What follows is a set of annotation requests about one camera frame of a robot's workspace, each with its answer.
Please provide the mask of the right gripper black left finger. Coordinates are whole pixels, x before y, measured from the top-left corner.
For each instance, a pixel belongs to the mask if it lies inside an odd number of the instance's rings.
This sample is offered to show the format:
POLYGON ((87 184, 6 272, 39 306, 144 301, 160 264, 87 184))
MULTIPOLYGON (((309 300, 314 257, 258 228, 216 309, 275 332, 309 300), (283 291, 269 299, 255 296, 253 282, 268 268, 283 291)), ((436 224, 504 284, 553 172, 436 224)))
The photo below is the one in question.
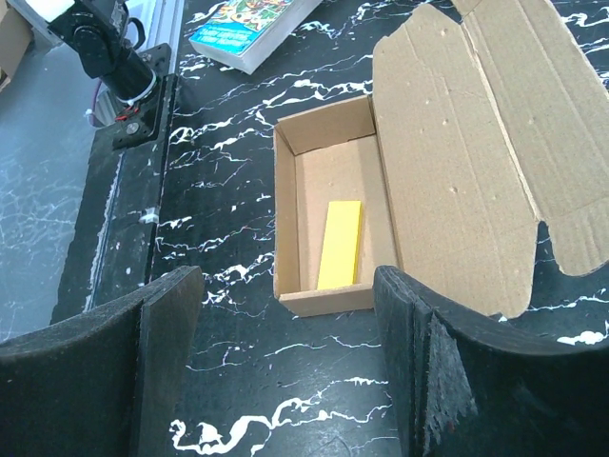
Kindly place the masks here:
POLYGON ((1 346, 4 456, 166 456, 204 293, 180 267, 1 346))

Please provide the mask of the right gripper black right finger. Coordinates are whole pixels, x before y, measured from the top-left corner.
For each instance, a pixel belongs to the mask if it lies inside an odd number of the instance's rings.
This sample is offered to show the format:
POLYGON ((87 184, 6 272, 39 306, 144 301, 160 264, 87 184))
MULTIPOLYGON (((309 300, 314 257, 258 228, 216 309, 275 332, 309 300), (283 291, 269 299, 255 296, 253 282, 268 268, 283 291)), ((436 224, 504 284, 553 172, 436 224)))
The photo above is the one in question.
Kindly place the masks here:
POLYGON ((391 266, 374 310, 404 456, 604 456, 608 347, 482 315, 391 266))

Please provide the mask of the yellow rectangular block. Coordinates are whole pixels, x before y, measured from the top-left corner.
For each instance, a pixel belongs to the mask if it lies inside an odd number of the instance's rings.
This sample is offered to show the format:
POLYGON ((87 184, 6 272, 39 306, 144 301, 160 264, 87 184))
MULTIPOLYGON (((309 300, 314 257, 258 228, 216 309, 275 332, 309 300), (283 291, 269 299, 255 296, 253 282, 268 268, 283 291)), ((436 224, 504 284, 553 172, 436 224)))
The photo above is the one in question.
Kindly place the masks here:
POLYGON ((331 201, 328 204, 317 290, 356 283, 362 213, 361 201, 331 201))

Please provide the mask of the cardboard box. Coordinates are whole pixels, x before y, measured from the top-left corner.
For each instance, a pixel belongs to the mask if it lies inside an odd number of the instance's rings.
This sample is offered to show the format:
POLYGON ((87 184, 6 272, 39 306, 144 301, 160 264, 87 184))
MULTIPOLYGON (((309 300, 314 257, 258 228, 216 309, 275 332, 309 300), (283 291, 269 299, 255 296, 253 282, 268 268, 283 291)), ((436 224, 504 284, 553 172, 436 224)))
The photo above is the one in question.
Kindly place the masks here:
POLYGON ((548 1, 417 6, 373 91, 274 129, 273 288, 293 313, 370 308, 394 265, 462 305, 530 303, 538 226, 568 276, 608 262, 608 93, 548 1), (317 290, 331 201, 363 204, 352 286, 317 290))

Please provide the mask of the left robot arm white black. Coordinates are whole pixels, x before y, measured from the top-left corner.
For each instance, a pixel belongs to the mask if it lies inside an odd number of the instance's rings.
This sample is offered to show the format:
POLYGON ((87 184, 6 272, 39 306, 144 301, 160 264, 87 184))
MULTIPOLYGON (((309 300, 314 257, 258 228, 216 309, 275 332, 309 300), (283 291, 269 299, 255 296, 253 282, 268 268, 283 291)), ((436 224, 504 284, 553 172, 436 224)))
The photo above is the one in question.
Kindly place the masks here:
POLYGON ((28 1, 47 30, 72 48, 85 73, 99 79, 123 104, 145 99, 155 71, 127 40, 132 22, 124 1, 28 1))

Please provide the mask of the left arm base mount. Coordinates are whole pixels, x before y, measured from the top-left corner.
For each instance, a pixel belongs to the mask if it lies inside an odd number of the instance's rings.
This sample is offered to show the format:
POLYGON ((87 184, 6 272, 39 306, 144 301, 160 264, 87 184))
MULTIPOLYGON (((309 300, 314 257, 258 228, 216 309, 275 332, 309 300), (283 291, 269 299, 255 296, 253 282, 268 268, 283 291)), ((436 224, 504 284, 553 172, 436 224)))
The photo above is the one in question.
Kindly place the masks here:
POLYGON ((94 143, 110 150, 161 140, 174 106, 176 75, 169 72, 170 45, 163 43, 139 55, 156 72, 156 86, 151 93, 129 105, 120 102, 108 89, 102 89, 96 100, 94 143))

